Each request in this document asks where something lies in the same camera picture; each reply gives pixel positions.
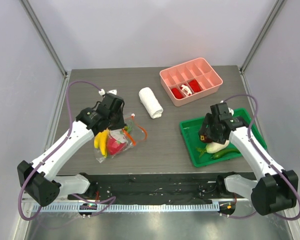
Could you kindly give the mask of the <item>dark red fake food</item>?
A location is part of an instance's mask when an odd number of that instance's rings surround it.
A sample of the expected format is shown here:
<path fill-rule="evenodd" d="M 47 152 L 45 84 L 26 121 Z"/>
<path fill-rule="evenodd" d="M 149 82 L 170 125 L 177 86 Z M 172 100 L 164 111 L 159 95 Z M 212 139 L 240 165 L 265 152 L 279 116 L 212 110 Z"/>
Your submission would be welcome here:
<path fill-rule="evenodd" d="M 212 143 L 212 142 L 213 142 L 213 140 L 210 139 L 209 137 L 207 137 L 206 135 L 200 135 L 200 136 L 199 136 L 199 140 L 200 140 L 201 142 L 203 142 L 203 143 L 206 143 L 206 144 Z"/>

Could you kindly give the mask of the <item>white fake radish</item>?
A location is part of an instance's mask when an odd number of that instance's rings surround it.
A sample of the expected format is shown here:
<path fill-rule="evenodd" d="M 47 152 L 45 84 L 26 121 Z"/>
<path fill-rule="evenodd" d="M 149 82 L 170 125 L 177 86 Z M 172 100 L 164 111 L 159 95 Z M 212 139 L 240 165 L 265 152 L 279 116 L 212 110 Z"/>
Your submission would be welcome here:
<path fill-rule="evenodd" d="M 205 148 L 196 147 L 195 149 L 199 153 L 199 158 L 201 158 L 205 153 L 208 154 L 215 154 L 221 150 L 224 150 L 228 145 L 230 144 L 230 141 L 227 140 L 225 144 L 220 144 L 217 142 L 210 142 L 206 144 Z"/>

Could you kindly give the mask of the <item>green fake chili pepper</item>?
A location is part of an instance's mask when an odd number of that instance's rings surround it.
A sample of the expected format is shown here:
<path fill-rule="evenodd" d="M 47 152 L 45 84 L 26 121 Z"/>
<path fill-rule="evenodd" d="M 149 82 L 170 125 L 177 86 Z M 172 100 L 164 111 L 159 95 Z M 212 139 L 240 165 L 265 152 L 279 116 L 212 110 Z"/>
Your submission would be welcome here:
<path fill-rule="evenodd" d="M 212 160 L 218 160 L 220 158 L 223 158 L 227 154 L 232 154 L 232 153 L 240 154 L 240 151 L 238 149 L 236 149 L 236 148 L 225 148 L 225 149 L 222 149 L 222 150 L 214 153 L 211 156 L 211 159 Z"/>

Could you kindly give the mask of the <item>clear orange zip top bag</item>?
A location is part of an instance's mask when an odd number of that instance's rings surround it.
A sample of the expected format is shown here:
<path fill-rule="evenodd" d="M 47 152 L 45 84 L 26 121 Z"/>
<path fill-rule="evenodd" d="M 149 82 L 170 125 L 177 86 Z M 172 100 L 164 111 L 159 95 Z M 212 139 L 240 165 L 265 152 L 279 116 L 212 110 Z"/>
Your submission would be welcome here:
<path fill-rule="evenodd" d="M 145 141 L 148 137 L 147 131 L 141 127 L 139 124 L 136 122 L 136 116 L 134 113 L 130 113 L 124 116 L 124 121 L 126 123 L 126 126 L 122 129 L 117 129 L 117 130 L 109 130 L 108 138 L 114 138 L 118 140 L 119 142 L 127 142 L 127 146 L 124 148 L 123 151 L 116 155 L 108 155 L 107 157 L 103 157 L 99 149 L 94 149 L 94 156 L 95 159 L 99 162 L 102 163 L 105 160 L 112 159 L 115 156 L 121 154 L 124 151 L 127 151 L 131 148 L 134 148 L 137 146 L 137 144 L 141 143 L 142 141 Z"/>

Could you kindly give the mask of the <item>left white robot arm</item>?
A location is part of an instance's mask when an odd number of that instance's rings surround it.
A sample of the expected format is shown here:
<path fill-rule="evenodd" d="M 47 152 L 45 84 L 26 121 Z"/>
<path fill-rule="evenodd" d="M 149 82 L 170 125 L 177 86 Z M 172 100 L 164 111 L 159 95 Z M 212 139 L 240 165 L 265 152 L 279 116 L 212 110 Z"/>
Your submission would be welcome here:
<path fill-rule="evenodd" d="M 62 195 L 80 194 L 90 200 L 97 192 L 94 184 L 82 174 L 58 177 L 63 165 L 87 142 L 104 130 L 125 127 L 124 100 L 106 93 L 96 109 L 87 107 L 80 111 L 69 130 L 46 152 L 28 163 L 17 166 L 20 186 L 41 207 L 50 205 Z"/>

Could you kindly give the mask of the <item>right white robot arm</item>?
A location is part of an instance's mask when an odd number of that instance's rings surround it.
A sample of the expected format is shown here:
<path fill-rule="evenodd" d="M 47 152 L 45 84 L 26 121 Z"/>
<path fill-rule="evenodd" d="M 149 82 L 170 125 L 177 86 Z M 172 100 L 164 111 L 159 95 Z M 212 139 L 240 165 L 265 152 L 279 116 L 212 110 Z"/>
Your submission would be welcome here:
<path fill-rule="evenodd" d="M 250 180 L 232 172 L 220 177 L 215 186 L 220 197 L 226 198 L 232 193 L 244 197 L 262 216 L 298 204 L 298 175 L 278 164 L 254 137 L 250 125 L 241 116 L 233 116 L 225 102 L 210 106 L 198 135 L 202 142 L 225 144 L 229 141 L 248 162 L 256 178 Z"/>

